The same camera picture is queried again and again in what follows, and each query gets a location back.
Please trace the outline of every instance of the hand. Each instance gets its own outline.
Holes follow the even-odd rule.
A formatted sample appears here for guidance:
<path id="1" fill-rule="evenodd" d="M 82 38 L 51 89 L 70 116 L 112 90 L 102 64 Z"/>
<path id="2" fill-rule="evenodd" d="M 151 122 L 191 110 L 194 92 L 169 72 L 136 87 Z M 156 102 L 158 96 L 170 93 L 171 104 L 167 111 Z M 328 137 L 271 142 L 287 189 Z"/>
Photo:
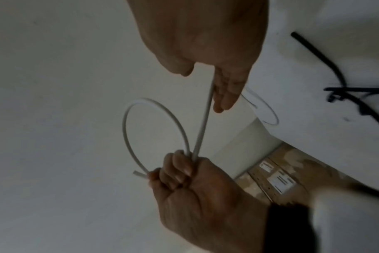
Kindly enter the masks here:
<path id="1" fill-rule="evenodd" d="M 214 106 L 230 109 L 266 35 L 268 0 L 128 0 L 145 45 L 170 72 L 215 66 Z"/>
<path id="2" fill-rule="evenodd" d="M 166 228 L 213 252 L 261 252 L 267 206 L 210 160 L 177 151 L 148 178 Z"/>

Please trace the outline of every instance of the black sleeve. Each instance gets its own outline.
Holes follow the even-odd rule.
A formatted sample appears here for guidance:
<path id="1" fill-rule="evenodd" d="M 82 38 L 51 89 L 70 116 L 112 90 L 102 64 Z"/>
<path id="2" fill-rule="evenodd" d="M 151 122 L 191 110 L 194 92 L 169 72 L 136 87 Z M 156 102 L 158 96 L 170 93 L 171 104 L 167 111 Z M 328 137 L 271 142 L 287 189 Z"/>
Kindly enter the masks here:
<path id="1" fill-rule="evenodd" d="M 309 208 L 303 205 L 272 204 L 264 236 L 264 253 L 317 251 L 316 236 L 309 222 Z"/>

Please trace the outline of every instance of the sticker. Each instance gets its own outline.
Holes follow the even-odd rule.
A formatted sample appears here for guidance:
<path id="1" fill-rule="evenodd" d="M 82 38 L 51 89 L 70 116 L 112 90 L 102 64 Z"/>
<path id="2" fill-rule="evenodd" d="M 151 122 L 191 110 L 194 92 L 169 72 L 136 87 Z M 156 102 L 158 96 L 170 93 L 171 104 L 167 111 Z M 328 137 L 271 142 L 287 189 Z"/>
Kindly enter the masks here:
<path id="1" fill-rule="evenodd" d="M 271 175 L 267 181 L 276 189 L 280 194 L 284 194 L 297 183 L 288 176 L 282 169 Z"/>
<path id="2" fill-rule="evenodd" d="M 266 162 L 266 161 L 263 161 L 259 164 L 259 167 L 261 167 L 262 169 L 264 169 L 265 171 L 267 171 L 268 173 L 272 172 L 273 169 L 274 169 L 274 166 L 271 165 L 270 163 Z"/>

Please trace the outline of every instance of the white cable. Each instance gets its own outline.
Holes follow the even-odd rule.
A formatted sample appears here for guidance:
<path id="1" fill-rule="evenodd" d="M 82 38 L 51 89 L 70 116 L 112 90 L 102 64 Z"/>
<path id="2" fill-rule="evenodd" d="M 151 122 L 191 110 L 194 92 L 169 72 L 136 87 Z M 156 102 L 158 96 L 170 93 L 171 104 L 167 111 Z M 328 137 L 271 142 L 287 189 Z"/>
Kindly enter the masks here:
<path id="1" fill-rule="evenodd" d="M 201 127 L 199 129 L 199 133 L 198 133 L 197 141 L 195 143 L 194 151 L 192 152 L 192 157 L 191 157 L 192 161 L 196 161 L 197 160 L 199 151 L 201 149 L 201 145 L 202 145 L 202 141 L 203 141 L 203 136 L 205 135 L 205 130 L 206 130 L 206 123 L 207 123 L 207 119 L 209 117 L 210 106 L 212 104 L 212 97 L 213 97 L 213 82 L 212 82 L 212 84 L 210 86 L 210 89 L 209 89 L 209 95 L 208 95 L 208 98 L 207 98 L 206 108 L 205 108 L 205 111 L 204 111 L 204 114 L 203 114 L 203 119 L 202 119 Z M 160 112 L 164 113 L 165 116 L 167 116 L 174 123 L 174 125 L 176 126 L 176 129 L 177 129 L 178 133 L 181 136 L 181 142 L 183 144 L 184 154 L 186 156 L 190 157 L 191 153 L 190 153 L 190 145 L 188 143 L 187 135 L 186 135 L 184 129 L 182 128 L 182 125 L 178 121 L 178 119 L 173 115 L 173 113 L 171 111 L 169 111 L 169 109 L 167 109 L 161 103 L 156 102 L 156 101 L 154 101 L 152 99 L 149 99 L 149 98 L 141 98 L 141 99 L 134 100 L 127 107 L 127 109 L 126 109 L 126 111 L 124 113 L 124 116 L 123 116 L 123 124 L 122 124 L 123 137 L 124 137 L 124 142 L 126 143 L 128 152 L 130 153 L 131 157 L 134 159 L 134 161 L 137 163 L 137 165 L 142 169 L 142 171 L 145 172 L 145 174 L 143 174 L 143 173 L 140 173 L 138 171 L 134 171 L 133 174 L 136 175 L 136 176 L 139 176 L 141 178 L 147 178 L 147 174 L 149 173 L 149 170 L 147 170 L 145 168 L 145 166 L 140 162 L 140 160 L 134 154 L 134 151 L 131 148 L 130 142 L 128 141 L 127 129 L 126 129 L 126 123 L 127 123 L 128 113 L 130 112 L 131 108 L 134 105 L 138 105 L 138 104 L 149 105 L 149 106 L 151 106 L 151 107 L 159 110 Z"/>

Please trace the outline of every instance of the black cable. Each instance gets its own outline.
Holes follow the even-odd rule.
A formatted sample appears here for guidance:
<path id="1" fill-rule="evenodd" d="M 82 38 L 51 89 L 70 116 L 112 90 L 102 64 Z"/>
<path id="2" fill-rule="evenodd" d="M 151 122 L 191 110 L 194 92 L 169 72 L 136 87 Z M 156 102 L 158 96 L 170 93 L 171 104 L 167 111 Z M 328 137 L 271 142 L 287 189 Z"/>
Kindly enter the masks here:
<path id="1" fill-rule="evenodd" d="M 325 88 L 325 91 L 331 91 L 330 95 L 327 97 L 327 101 L 332 103 L 339 96 L 340 100 L 348 99 L 355 103 L 359 107 L 359 112 L 361 115 L 370 115 L 379 123 L 379 114 L 374 111 L 370 106 L 368 106 L 361 99 L 349 94 L 348 92 L 368 92 L 368 94 L 362 96 L 366 98 L 371 95 L 378 95 L 379 88 L 349 88 L 347 87 L 347 83 L 344 75 L 339 70 L 337 65 L 335 65 L 330 59 L 328 59 L 323 53 L 321 53 L 317 48 L 315 48 L 309 41 L 299 35 L 297 32 L 291 33 L 291 36 L 296 39 L 299 43 L 301 43 L 304 47 L 306 47 L 311 53 L 313 53 L 317 58 L 319 58 L 322 62 L 324 62 L 337 76 L 339 82 L 341 83 L 340 88 Z"/>

